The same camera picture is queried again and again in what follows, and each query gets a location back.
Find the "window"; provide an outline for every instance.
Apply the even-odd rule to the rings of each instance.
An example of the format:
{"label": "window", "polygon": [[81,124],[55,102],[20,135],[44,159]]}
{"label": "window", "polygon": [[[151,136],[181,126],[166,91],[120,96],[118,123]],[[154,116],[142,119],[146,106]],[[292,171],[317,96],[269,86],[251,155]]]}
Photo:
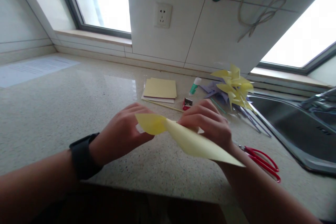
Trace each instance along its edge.
{"label": "window", "polygon": [[308,74],[336,54],[335,0],[315,0],[259,63]]}
{"label": "window", "polygon": [[66,0],[78,29],[131,38],[128,0]]}

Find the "window sill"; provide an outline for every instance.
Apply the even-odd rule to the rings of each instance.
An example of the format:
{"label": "window sill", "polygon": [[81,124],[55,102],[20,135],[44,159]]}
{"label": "window sill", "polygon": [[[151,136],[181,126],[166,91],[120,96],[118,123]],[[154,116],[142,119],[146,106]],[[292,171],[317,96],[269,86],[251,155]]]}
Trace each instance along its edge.
{"label": "window sill", "polygon": [[298,84],[303,84],[303,85],[308,85],[308,86],[314,86],[318,88],[332,88],[332,86],[325,84],[321,81],[312,79],[308,76],[275,71],[275,70],[264,69],[264,68],[253,68],[252,71],[249,73],[249,75],[256,76],[256,77],[276,79],[280,81],[293,82],[293,83],[298,83]]}
{"label": "window sill", "polygon": [[82,30],[56,30],[56,34],[77,37],[80,39],[89,39],[103,43],[117,44],[126,47],[132,47],[132,40],[127,38],[114,37],[99,33],[86,32]]}

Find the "faucet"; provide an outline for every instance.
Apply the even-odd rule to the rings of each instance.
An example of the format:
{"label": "faucet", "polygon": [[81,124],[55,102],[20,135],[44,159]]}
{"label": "faucet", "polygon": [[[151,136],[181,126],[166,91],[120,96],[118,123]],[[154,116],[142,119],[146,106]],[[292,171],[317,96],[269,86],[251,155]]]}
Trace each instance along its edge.
{"label": "faucet", "polygon": [[321,94],[316,94],[307,100],[301,102],[299,106],[303,109],[309,110],[313,107],[321,107],[323,110],[330,111],[335,109],[334,106],[330,106],[323,101],[327,100],[329,97],[336,95],[336,86],[333,87],[332,89],[325,91],[324,93]]}

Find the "glue stick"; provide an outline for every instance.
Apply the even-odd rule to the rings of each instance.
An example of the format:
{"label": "glue stick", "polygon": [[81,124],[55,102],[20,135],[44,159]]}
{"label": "glue stick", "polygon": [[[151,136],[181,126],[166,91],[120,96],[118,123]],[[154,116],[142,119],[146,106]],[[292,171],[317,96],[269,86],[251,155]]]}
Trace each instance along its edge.
{"label": "glue stick", "polygon": [[192,85],[192,87],[190,89],[189,96],[193,96],[194,95],[194,93],[196,92],[196,89],[197,89],[198,85],[201,84],[201,81],[202,81],[201,78],[196,77],[196,79],[194,81],[194,84]]}

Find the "red scissors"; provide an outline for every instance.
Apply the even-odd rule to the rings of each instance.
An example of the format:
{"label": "red scissors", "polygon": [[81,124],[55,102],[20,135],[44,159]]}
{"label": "red scissors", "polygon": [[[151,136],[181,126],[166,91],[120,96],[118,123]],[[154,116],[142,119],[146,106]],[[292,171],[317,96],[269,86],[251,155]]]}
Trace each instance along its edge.
{"label": "red scissors", "polygon": [[[276,174],[277,172],[279,172],[279,168],[278,168],[277,164],[268,155],[266,155],[264,152],[261,152],[260,150],[253,149],[253,148],[250,148],[250,147],[247,147],[247,146],[243,147],[243,146],[239,145],[239,148],[242,149],[243,151],[245,151],[246,154],[256,164],[258,164],[259,166],[264,168],[267,172],[269,172],[271,175],[273,175],[276,178],[276,181],[278,183],[281,182],[281,178],[279,177],[278,174]],[[263,158],[261,158],[259,155],[257,155],[256,152],[260,153],[265,158],[267,158],[274,166],[272,166],[269,162],[265,161]]]}

